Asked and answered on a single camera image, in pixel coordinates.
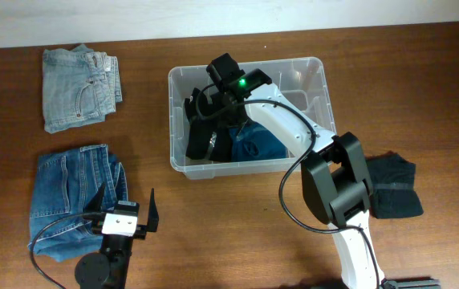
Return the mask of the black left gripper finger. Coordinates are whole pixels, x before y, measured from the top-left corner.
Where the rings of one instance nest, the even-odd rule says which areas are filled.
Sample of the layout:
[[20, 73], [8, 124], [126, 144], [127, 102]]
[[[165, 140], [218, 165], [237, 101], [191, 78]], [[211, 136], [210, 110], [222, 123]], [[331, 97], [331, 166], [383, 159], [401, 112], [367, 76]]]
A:
[[151, 189], [146, 230], [153, 233], [157, 232], [159, 221], [160, 217], [156, 207], [155, 191], [154, 189]]
[[103, 205], [105, 187], [106, 187], [105, 183], [102, 183], [101, 186], [97, 189], [97, 192], [94, 195], [94, 197], [84, 207], [83, 209], [84, 213], [95, 213], [95, 212], [101, 211], [101, 208]]

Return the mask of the dark green-black garment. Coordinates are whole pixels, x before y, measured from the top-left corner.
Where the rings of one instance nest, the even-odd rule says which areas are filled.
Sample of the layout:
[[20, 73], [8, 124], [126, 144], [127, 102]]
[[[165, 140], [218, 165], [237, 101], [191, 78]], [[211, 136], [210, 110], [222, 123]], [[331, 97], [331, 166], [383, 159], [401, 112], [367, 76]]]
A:
[[416, 194], [416, 165], [397, 153], [369, 157], [372, 214], [378, 219], [414, 218], [424, 209]]

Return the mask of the light blue jeans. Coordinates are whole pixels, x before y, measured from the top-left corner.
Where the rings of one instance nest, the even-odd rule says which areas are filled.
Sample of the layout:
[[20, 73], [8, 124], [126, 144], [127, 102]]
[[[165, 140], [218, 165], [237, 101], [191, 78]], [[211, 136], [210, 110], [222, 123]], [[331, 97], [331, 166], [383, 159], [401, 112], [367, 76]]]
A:
[[44, 130], [56, 133], [105, 121], [123, 101], [115, 56], [81, 44], [43, 52]]

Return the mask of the dark blue garment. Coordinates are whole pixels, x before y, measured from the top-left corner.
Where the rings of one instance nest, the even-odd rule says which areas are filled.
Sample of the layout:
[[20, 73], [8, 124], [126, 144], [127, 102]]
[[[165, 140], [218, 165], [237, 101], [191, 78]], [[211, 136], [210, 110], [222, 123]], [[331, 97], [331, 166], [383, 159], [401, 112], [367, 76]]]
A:
[[247, 122], [240, 128], [231, 128], [233, 142], [232, 162], [264, 161], [287, 157], [286, 147], [265, 127]]

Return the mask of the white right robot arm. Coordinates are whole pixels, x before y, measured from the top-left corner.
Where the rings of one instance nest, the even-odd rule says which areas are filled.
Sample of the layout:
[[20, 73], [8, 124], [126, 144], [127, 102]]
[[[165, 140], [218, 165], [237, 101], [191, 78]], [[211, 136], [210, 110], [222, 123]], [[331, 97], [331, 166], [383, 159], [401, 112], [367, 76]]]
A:
[[301, 172], [305, 205], [333, 237], [346, 288], [380, 288], [384, 273], [376, 260], [369, 230], [372, 180], [361, 143], [355, 135], [327, 130], [295, 107], [262, 70], [244, 72], [224, 54], [206, 71], [225, 97], [227, 112], [244, 114], [263, 125], [296, 157], [280, 187], [296, 170]]

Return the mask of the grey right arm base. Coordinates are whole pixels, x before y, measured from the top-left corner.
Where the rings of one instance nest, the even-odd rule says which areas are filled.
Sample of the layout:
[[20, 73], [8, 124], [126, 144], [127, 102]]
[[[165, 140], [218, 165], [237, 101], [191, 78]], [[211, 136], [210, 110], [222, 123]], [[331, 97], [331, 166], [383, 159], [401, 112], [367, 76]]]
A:
[[387, 280], [381, 289], [441, 289], [441, 283], [437, 279], [422, 280]]

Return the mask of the black garment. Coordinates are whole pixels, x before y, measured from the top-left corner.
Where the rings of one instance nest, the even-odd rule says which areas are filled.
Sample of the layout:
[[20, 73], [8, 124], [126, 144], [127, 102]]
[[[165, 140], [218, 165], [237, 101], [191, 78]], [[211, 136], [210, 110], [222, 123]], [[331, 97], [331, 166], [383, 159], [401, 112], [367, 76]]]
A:
[[231, 133], [248, 120], [243, 107], [232, 108], [211, 119], [202, 120], [196, 110], [203, 116], [211, 116], [225, 107], [224, 96], [216, 92], [210, 96], [211, 102], [199, 88], [194, 88], [189, 98], [184, 101], [184, 110], [189, 122], [189, 140], [185, 155], [191, 160], [208, 160], [231, 162], [234, 140]]

